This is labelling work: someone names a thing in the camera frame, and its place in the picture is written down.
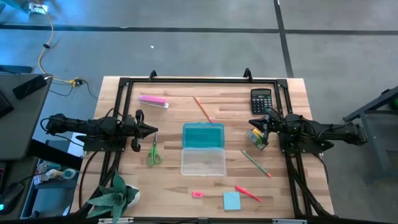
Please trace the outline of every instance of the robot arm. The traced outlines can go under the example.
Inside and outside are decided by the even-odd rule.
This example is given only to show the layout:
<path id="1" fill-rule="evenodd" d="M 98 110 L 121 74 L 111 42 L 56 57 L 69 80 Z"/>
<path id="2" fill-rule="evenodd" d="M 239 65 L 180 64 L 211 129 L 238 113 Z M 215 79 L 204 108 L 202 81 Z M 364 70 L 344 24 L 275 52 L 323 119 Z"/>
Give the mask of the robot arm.
<path id="1" fill-rule="evenodd" d="M 288 153 L 321 153 L 334 146 L 329 140 L 340 140 L 357 146 L 367 142 L 363 128 L 353 123 L 320 124 L 297 114 L 288 114 L 281 119 L 275 111 L 270 111 L 261 119 L 249 120 L 249 123 L 264 133 L 265 145 L 268 143 L 269 132 L 279 133 L 281 149 Z"/>
<path id="2" fill-rule="evenodd" d="M 82 121 L 67 118 L 63 114 L 56 114 L 46 119 L 48 123 L 45 130 L 48 134 L 55 135 L 67 131 L 86 134 L 76 137 L 85 143 L 85 151 L 123 151 L 127 138 L 134 137 L 131 147 L 139 152 L 141 146 L 138 144 L 138 139 L 157 131 L 157 128 L 144 123 L 142 110 L 136 111 L 135 119 L 127 115 L 123 121 L 110 116 Z"/>

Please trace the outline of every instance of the green scissors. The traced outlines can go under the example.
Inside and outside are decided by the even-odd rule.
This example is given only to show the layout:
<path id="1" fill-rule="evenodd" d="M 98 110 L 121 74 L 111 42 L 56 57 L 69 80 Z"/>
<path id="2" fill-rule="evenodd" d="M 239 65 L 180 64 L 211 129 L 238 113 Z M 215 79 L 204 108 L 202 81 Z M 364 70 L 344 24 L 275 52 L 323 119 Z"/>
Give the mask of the green scissors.
<path id="1" fill-rule="evenodd" d="M 160 164 L 162 162 L 162 156 L 160 156 L 160 154 L 157 153 L 156 143 L 157 143 L 157 132 L 155 132 L 154 144 L 152 145 L 152 148 L 148 153 L 147 157 L 148 166 L 153 166 L 155 164 Z"/>

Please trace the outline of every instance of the wooden table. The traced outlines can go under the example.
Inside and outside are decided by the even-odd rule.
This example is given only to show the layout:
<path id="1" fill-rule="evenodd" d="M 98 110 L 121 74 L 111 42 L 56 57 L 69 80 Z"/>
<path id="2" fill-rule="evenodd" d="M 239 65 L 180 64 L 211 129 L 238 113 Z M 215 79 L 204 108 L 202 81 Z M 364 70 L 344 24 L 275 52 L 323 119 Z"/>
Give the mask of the wooden table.
<path id="1" fill-rule="evenodd" d="M 95 118 L 100 118 L 114 106 L 120 77 L 104 77 L 96 107 Z M 304 80 L 288 79 L 289 93 L 294 113 L 312 119 Z M 163 163 L 148 167 L 146 156 L 154 136 L 141 141 L 141 152 L 131 150 L 129 143 L 120 160 L 119 173 L 127 183 L 137 186 L 141 200 L 134 208 L 127 209 L 125 217 L 213 217 L 213 218 L 292 218 L 294 217 L 286 162 L 279 149 L 275 133 L 269 135 L 269 145 L 259 151 L 245 136 L 253 127 L 249 119 L 250 89 L 271 88 L 264 84 L 202 84 L 202 83 L 135 83 L 132 89 L 129 114 L 142 109 L 145 122 L 158 127 L 158 150 Z M 281 91 L 285 108 L 284 94 Z M 161 96 L 167 99 L 169 109 L 143 105 L 139 95 Z M 206 116 L 193 99 L 195 95 L 216 123 L 225 129 L 226 177 L 189 177 L 180 174 L 182 150 L 182 126 L 189 122 L 207 122 Z M 272 93 L 276 108 L 275 94 Z M 267 177 L 240 151 L 249 155 L 266 168 Z M 98 185 L 103 162 L 103 152 L 97 153 L 85 175 L 82 201 L 88 200 Z M 87 162 L 84 158 L 82 170 Z M 303 155 L 307 184 L 324 208 L 333 213 L 328 184 L 322 163 L 311 154 Z M 223 192 L 234 191 L 234 186 L 247 188 L 262 199 L 241 194 L 241 210 L 226 212 L 223 209 Z M 75 191 L 72 211 L 78 210 L 78 188 Z M 204 192 L 203 198 L 192 198 L 193 191 Z M 302 194 L 298 190 L 300 208 L 304 211 Z"/>

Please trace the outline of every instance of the pencil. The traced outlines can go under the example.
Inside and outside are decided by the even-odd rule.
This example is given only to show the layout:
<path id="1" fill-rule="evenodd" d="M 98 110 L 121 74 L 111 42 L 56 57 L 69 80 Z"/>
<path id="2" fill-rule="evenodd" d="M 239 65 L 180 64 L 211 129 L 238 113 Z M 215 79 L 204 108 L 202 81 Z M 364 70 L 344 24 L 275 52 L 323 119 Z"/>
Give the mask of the pencil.
<path id="1" fill-rule="evenodd" d="M 198 103 L 198 105 L 200 106 L 201 110 L 204 112 L 204 114 L 207 116 L 207 118 L 209 119 L 209 121 L 212 123 L 213 120 L 210 118 L 210 116 L 207 114 L 207 112 L 205 111 L 205 109 L 203 108 L 202 104 L 199 103 L 198 99 L 193 96 L 193 98 L 195 99 L 195 101 Z"/>
<path id="2" fill-rule="evenodd" d="M 267 176 L 272 177 L 270 175 L 270 173 L 268 173 L 268 171 L 266 171 L 262 166 L 260 166 L 260 164 L 258 164 L 252 157 L 250 157 L 245 151 L 241 150 L 241 152 L 248 158 L 250 159 L 258 168 L 260 168 L 260 170 L 262 170 L 263 172 L 265 172 L 267 174 Z"/>

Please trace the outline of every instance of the potted plant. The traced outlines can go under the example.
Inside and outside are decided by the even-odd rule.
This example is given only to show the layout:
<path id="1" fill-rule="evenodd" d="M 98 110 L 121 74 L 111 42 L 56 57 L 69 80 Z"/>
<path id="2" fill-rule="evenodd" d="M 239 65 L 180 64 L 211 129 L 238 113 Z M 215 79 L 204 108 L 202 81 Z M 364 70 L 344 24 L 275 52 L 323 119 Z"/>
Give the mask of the potted plant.
<path id="1" fill-rule="evenodd" d="M 128 207 L 136 205 L 139 201 L 139 189 L 129 184 L 126 185 L 117 171 L 113 177 L 113 187 L 98 187 L 103 195 L 87 201 L 87 203 L 94 205 L 94 209 L 88 214 L 87 218 L 112 212 L 112 222 L 117 223 L 124 211 Z"/>

